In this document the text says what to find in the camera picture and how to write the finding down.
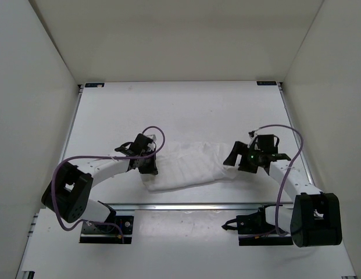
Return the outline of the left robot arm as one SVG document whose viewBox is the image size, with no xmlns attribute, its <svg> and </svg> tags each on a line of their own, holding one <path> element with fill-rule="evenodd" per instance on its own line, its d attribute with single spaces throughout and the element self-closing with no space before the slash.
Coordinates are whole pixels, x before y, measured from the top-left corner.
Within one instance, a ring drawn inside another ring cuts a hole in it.
<svg viewBox="0 0 361 279">
<path fill-rule="evenodd" d="M 157 175 L 155 141 L 155 135 L 139 133 L 134 142 L 116 148 L 107 159 L 95 159 L 80 166 L 64 163 L 55 179 L 60 218 L 67 223 L 94 221 L 102 231 L 112 230 L 116 224 L 115 211 L 107 204 L 90 199 L 90 192 L 99 183 L 130 170 Z"/>
</svg>

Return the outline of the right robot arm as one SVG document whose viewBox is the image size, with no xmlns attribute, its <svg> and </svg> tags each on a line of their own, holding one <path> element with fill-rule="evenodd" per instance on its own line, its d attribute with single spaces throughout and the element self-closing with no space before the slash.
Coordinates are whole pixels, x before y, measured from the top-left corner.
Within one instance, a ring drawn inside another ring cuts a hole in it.
<svg viewBox="0 0 361 279">
<path fill-rule="evenodd" d="M 336 246 L 342 242 L 339 199 L 325 193 L 301 175 L 293 159 L 278 151 L 279 138 L 273 134 L 249 134 L 248 144 L 237 141 L 224 161 L 239 171 L 256 174 L 263 169 L 286 193 L 293 205 L 263 205 L 251 214 L 241 214 L 225 222 L 222 229 L 236 231 L 241 246 L 296 245 L 297 247 Z"/>
</svg>

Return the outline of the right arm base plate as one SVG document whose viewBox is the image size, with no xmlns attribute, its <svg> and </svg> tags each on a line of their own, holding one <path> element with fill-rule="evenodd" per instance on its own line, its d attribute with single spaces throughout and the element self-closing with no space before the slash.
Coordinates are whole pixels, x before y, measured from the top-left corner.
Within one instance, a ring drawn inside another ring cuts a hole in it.
<svg viewBox="0 0 361 279">
<path fill-rule="evenodd" d="M 235 217 L 227 220 L 221 228 L 236 232 L 239 246 L 292 246 L 294 243 L 289 233 L 277 235 L 275 225 L 266 221 L 265 209 L 274 206 L 268 203 L 237 210 Z"/>
</svg>

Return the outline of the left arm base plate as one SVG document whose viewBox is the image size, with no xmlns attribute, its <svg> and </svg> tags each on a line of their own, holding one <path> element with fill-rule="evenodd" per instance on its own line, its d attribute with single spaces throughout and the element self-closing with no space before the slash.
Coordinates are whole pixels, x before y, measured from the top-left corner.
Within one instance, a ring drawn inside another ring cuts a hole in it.
<svg viewBox="0 0 361 279">
<path fill-rule="evenodd" d="M 79 243 L 81 244 L 120 244 L 132 242 L 134 215 L 118 212 L 112 221 L 115 226 L 83 223 Z"/>
</svg>

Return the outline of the white pleated skirt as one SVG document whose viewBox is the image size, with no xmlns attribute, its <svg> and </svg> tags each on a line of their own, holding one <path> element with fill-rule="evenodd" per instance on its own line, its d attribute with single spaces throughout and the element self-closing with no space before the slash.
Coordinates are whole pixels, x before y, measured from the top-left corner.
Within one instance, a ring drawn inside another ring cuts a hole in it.
<svg viewBox="0 0 361 279">
<path fill-rule="evenodd" d="M 232 146 L 217 142 L 169 142 L 156 157 L 157 175 L 142 174 L 148 191 L 167 192 L 233 180 L 235 167 L 224 160 Z"/>
</svg>

